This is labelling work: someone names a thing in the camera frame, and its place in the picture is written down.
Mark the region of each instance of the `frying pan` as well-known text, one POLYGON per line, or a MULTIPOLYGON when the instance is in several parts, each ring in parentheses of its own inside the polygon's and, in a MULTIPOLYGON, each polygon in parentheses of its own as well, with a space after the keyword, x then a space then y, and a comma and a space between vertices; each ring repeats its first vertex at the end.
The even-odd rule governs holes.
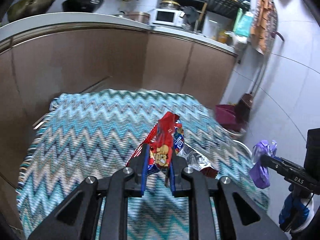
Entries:
POLYGON ((14 22, 26 17, 44 14, 55 0, 20 0, 10 6, 7 15, 8 21, 14 22))
POLYGON ((102 3, 103 0, 66 0, 62 8, 64 12, 94 12, 102 3))

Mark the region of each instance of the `purple plastic bag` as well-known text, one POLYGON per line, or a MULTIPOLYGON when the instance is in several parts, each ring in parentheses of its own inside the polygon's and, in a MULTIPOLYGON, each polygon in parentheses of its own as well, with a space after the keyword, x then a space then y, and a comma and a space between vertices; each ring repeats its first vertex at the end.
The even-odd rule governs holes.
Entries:
POLYGON ((256 161, 256 164, 249 171, 249 174, 256 187, 264 189, 270 186, 268 167, 261 165, 260 157, 262 155, 274 157, 276 156, 276 151, 277 143, 275 141, 272 141, 271 147, 266 140, 260 141, 253 147, 252 160, 256 161))
POLYGON ((249 174, 256 187, 264 189, 270 186, 268 168, 263 167, 260 161, 256 162, 249 174))

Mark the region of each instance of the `white microwave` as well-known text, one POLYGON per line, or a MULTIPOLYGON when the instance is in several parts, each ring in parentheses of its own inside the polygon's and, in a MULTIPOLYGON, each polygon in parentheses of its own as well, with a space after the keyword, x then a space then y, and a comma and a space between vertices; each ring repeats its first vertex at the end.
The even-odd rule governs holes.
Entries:
POLYGON ((150 15, 149 23, 181 27, 184 15, 185 13, 183 11, 154 9, 150 15))

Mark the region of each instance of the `zigzag pattern fabric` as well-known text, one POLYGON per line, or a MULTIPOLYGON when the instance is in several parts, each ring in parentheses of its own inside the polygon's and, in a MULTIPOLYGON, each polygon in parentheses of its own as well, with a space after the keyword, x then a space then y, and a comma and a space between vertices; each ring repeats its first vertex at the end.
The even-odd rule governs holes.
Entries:
MULTIPOLYGON (((180 116, 186 143, 208 157, 218 178, 232 177, 268 208, 267 191, 257 189, 248 174, 250 159, 192 96, 111 89, 62 94, 52 101, 20 166, 17 206, 26 237, 87 176, 100 179, 123 168, 167 111, 180 116)), ((128 239, 188 239, 188 199, 172 196, 164 174, 149 176, 143 198, 128 200, 127 232, 128 239)))

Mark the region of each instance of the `brown cabinet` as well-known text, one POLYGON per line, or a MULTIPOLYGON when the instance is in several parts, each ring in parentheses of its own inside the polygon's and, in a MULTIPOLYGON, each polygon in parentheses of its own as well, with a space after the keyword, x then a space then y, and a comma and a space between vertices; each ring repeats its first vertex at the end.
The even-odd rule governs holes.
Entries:
POLYGON ((192 95, 213 109, 220 103, 234 64, 233 56, 195 44, 181 93, 192 95))
POLYGON ((142 87, 180 93, 192 43, 150 34, 142 87))
POLYGON ((147 34, 110 29, 55 33, 13 47, 17 86, 35 122, 61 93, 80 93, 108 76, 141 86, 147 34))
POLYGON ((0 177, 0 212, 9 225, 22 229, 16 197, 15 189, 0 177))
POLYGON ((28 120, 16 87, 11 51, 0 54, 0 172, 17 186, 19 166, 26 156, 28 120))

